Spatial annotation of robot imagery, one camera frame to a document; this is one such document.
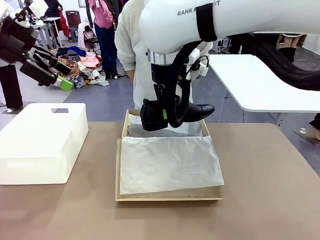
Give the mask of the figure in pink top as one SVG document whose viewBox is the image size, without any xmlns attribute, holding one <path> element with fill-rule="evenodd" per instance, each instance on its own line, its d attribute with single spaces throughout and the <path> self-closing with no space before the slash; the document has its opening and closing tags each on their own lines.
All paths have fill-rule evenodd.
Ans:
<svg viewBox="0 0 320 240">
<path fill-rule="evenodd" d="M 107 79 L 116 79 L 117 48 L 115 45 L 114 16 L 105 0 L 87 0 L 94 14 L 94 29 L 100 46 L 102 70 Z"/>
</svg>

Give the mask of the white side table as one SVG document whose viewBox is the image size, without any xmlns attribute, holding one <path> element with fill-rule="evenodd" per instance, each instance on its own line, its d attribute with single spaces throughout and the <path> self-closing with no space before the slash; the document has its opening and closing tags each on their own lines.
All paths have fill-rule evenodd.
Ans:
<svg viewBox="0 0 320 240">
<path fill-rule="evenodd" d="M 320 113 L 319 91 L 302 90 L 286 84 L 256 56 L 212 54 L 209 64 L 244 111 Z"/>
</svg>

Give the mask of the background person in black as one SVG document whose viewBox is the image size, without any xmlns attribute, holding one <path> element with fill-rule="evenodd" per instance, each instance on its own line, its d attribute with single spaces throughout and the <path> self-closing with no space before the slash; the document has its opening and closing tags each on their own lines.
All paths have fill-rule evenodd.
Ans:
<svg viewBox="0 0 320 240">
<path fill-rule="evenodd" d="M 58 0 L 45 0 L 48 8 L 45 12 L 45 16 L 49 18 L 57 18 L 60 16 L 60 12 L 63 10 L 63 6 Z"/>
</svg>

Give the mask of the white plastic storage bin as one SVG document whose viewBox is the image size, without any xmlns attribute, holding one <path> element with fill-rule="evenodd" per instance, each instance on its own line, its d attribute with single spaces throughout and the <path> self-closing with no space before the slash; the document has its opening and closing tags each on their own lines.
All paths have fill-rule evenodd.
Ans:
<svg viewBox="0 0 320 240">
<path fill-rule="evenodd" d="M 84 103 L 32 103 L 0 130 L 0 185 L 65 184 L 88 134 Z"/>
</svg>

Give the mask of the grey table base plate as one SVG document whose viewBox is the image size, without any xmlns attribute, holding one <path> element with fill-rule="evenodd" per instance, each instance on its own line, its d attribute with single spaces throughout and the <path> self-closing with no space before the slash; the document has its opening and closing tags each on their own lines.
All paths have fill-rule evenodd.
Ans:
<svg viewBox="0 0 320 240">
<path fill-rule="evenodd" d="M 293 130 L 293 132 L 296 133 L 298 136 L 302 137 L 304 140 L 306 140 L 310 144 L 313 144 L 313 145 L 320 144 L 320 140 L 316 138 L 314 130 L 310 126 L 303 127 L 298 130 Z"/>
</svg>

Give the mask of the bystander in black trousers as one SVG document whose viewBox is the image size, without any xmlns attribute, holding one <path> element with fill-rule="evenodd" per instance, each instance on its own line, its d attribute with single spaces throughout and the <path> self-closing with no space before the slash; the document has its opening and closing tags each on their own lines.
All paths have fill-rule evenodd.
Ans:
<svg viewBox="0 0 320 240">
<path fill-rule="evenodd" d="M 0 66 L 0 84 L 7 108 L 22 108 L 23 98 L 15 65 L 7 64 Z"/>
</svg>

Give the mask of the folding chair with pink cloth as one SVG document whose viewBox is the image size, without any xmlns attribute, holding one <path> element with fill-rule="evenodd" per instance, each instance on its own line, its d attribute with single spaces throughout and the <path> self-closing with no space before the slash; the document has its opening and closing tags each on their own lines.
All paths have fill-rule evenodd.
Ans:
<svg viewBox="0 0 320 240">
<path fill-rule="evenodd" d="M 77 45 L 80 48 L 86 48 L 89 51 L 97 53 L 96 47 L 99 47 L 99 41 L 89 23 L 82 22 L 78 25 Z"/>
</svg>

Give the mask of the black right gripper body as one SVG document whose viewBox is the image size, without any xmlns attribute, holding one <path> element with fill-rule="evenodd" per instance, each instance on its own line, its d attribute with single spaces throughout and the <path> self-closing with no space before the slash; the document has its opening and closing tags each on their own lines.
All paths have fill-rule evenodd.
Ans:
<svg viewBox="0 0 320 240">
<path fill-rule="evenodd" d="M 168 76 L 171 71 L 171 65 L 156 65 L 156 64 L 151 64 L 151 78 L 153 81 L 153 85 L 166 85 L 166 82 L 168 81 Z M 177 78 L 177 85 L 179 87 L 184 87 L 187 82 L 188 86 L 191 87 L 191 81 L 190 80 L 185 80 L 185 77 L 187 76 L 187 65 L 183 64 L 179 76 Z"/>
</svg>

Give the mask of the dark background chair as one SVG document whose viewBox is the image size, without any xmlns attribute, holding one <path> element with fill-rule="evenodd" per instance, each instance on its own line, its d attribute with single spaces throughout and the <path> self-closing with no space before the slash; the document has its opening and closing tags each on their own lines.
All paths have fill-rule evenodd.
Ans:
<svg viewBox="0 0 320 240">
<path fill-rule="evenodd" d="M 67 18 L 67 25 L 70 31 L 68 41 L 76 43 L 78 41 L 78 26 L 81 23 L 80 13 L 77 10 L 67 10 L 65 12 Z"/>
</svg>

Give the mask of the red hanging garment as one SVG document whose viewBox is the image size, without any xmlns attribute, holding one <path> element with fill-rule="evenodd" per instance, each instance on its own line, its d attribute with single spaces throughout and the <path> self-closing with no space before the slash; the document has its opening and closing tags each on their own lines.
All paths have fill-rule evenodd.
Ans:
<svg viewBox="0 0 320 240">
<path fill-rule="evenodd" d="M 57 29 L 59 32 L 63 31 L 64 36 L 68 38 L 70 35 L 70 29 L 67 26 L 66 19 L 64 18 L 62 11 L 59 11 L 58 14 L 59 19 L 57 20 Z"/>
</svg>

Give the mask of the pile of colourful clothes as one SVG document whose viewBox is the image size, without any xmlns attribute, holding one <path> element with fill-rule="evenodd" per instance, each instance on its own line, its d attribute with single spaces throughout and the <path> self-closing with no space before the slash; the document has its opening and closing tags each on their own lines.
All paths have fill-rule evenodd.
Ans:
<svg viewBox="0 0 320 240">
<path fill-rule="evenodd" d="M 57 69 L 53 71 L 72 83 L 74 89 L 80 89 L 85 85 L 106 87 L 110 84 L 106 79 L 105 72 L 102 70 L 102 59 L 94 52 L 77 46 L 60 47 L 50 52 L 62 64 L 71 69 L 67 75 Z"/>
</svg>

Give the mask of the person in light grey sweatshirt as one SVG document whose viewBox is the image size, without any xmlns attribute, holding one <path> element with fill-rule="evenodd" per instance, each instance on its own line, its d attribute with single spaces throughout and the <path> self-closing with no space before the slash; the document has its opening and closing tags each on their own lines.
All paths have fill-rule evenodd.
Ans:
<svg viewBox="0 0 320 240">
<path fill-rule="evenodd" d="M 115 32 L 117 56 L 133 82 L 133 102 L 156 100 L 148 48 L 157 54 L 179 50 L 188 38 L 187 20 L 179 11 L 193 8 L 192 0 L 129 0 L 118 18 Z"/>
</svg>

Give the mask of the black leather buckle shoe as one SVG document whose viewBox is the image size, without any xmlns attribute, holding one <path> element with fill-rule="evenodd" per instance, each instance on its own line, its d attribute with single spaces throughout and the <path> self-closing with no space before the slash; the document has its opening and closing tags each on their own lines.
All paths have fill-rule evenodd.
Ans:
<svg viewBox="0 0 320 240">
<path fill-rule="evenodd" d="M 190 102 L 182 122 L 198 122 L 211 115 L 214 111 L 215 107 L 213 105 L 193 104 Z M 145 98 L 140 110 L 140 118 L 143 129 L 149 132 L 172 126 L 169 123 L 166 109 L 160 100 L 148 100 Z"/>
</svg>

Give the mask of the grey background work table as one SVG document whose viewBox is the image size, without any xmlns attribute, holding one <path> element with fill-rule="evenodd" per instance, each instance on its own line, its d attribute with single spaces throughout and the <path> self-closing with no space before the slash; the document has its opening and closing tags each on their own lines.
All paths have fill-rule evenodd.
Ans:
<svg viewBox="0 0 320 240">
<path fill-rule="evenodd" d="M 45 17 L 35 19 L 31 26 L 39 33 L 38 43 L 46 50 L 62 47 L 59 38 L 57 21 L 60 17 Z"/>
</svg>

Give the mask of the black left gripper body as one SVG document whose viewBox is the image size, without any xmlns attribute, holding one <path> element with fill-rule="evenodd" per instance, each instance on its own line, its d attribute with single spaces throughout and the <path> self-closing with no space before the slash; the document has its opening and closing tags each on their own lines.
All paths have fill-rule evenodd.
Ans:
<svg viewBox="0 0 320 240">
<path fill-rule="evenodd" d="M 37 39 L 38 32 L 32 26 L 21 26 L 7 16 L 0 31 L 0 59 L 7 64 L 25 62 Z"/>
</svg>

